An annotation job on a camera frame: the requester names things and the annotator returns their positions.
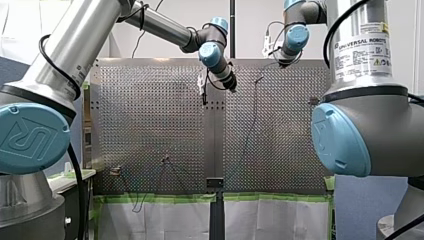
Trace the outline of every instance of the label sticker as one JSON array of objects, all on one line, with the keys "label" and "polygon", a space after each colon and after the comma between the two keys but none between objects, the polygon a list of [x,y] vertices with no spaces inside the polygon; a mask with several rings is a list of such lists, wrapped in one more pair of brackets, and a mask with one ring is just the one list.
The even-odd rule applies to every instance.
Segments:
[{"label": "label sticker", "polygon": [[367,33],[387,33],[389,34],[389,25],[384,22],[366,23],[361,25],[361,34]]},{"label": "label sticker", "polygon": [[352,80],[374,73],[392,74],[389,36],[369,33],[334,46],[336,80]]}]

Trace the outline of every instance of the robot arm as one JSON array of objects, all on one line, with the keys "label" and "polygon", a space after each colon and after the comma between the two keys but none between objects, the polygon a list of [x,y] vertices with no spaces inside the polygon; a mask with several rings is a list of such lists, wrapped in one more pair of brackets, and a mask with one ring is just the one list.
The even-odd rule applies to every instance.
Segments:
[{"label": "robot arm", "polygon": [[279,54],[295,59],[309,38],[306,25],[331,29],[354,7],[329,44],[332,85],[313,112],[315,151],[337,174],[422,176],[424,109],[393,79],[384,0],[286,0]]},{"label": "robot arm", "polygon": [[126,20],[129,24],[176,44],[184,53],[198,51],[199,59],[214,75],[212,81],[219,81],[225,89],[235,92],[236,76],[232,66],[224,58],[228,34],[226,20],[215,17],[203,29],[196,31],[181,26],[138,2],[134,4],[132,11],[138,13]]},{"label": "robot arm", "polygon": [[265,36],[264,56],[273,55],[283,66],[299,57],[309,40],[307,25],[327,22],[326,5],[322,1],[286,0],[284,3],[284,41],[271,42],[269,31]]},{"label": "robot arm", "polygon": [[5,123],[3,129],[9,129],[0,132],[0,151],[5,152],[0,156],[0,173],[30,174],[62,158],[76,115],[73,101],[120,16],[131,16],[130,24],[180,46],[183,52],[199,51],[214,79],[235,91],[236,77],[223,57],[228,29],[224,19],[214,18],[204,29],[191,31],[149,8],[133,14],[133,9],[142,7],[133,0],[73,1],[45,46],[41,41],[45,56],[36,58],[22,80],[0,89],[0,121]]}]

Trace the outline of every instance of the metal pole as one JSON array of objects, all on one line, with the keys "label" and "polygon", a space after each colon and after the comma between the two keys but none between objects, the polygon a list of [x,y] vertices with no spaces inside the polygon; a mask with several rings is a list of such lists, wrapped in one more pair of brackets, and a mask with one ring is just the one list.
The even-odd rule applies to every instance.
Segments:
[{"label": "metal pole", "polygon": [[236,58],[236,0],[230,0],[230,57]]}]

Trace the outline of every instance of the green tape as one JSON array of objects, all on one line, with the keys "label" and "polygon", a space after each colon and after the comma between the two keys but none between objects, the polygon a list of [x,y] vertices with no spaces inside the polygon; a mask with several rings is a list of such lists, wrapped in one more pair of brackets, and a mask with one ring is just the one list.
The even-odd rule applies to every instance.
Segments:
[{"label": "green tape", "polygon": [[[90,173],[93,173],[94,171],[95,170],[90,170],[90,169],[82,170],[82,176],[85,177],[85,176],[89,175]],[[61,177],[61,176],[65,177],[65,178],[69,178],[69,179],[75,179],[76,178],[75,172],[69,172],[69,173],[66,173],[66,174],[57,173],[57,174],[49,176],[48,179],[54,179],[54,178]]]},{"label": "green tape", "polygon": [[336,177],[334,176],[328,176],[324,177],[325,186],[327,187],[328,191],[334,191],[335,185],[336,185]]},{"label": "green tape", "polygon": [[310,202],[310,203],[328,203],[332,199],[331,195],[297,195],[280,193],[224,193],[226,202],[275,200],[290,202]]},{"label": "green tape", "polygon": [[185,204],[185,203],[210,203],[215,201],[215,195],[156,195],[153,193],[126,193],[124,195],[96,196],[94,201],[102,204],[114,203],[167,203],[167,204]]}]

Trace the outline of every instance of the robot end effector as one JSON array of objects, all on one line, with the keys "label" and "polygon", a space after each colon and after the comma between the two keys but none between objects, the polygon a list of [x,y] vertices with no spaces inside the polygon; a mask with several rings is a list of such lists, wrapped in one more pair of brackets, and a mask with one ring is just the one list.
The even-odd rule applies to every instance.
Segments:
[{"label": "robot end effector", "polygon": [[325,4],[318,1],[286,0],[284,18],[285,38],[284,43],[279,47],[282,57],[280,62],[283,65],[285,63],[290,65],[309,41],[309,30],[306,25],[326,23]]},{"label": "robot end effector", "polygon": [[222,83],[223,87],[231,92],[236,91],[237,78],[233,72],[232,64],[224,58],[227,46],[228,22],[220,17],[215,17],[205,27],[192,32],[192,40],[187,47],[181,50],[186,53],[199,51],[199,59],[214,75],[214,80]]}]

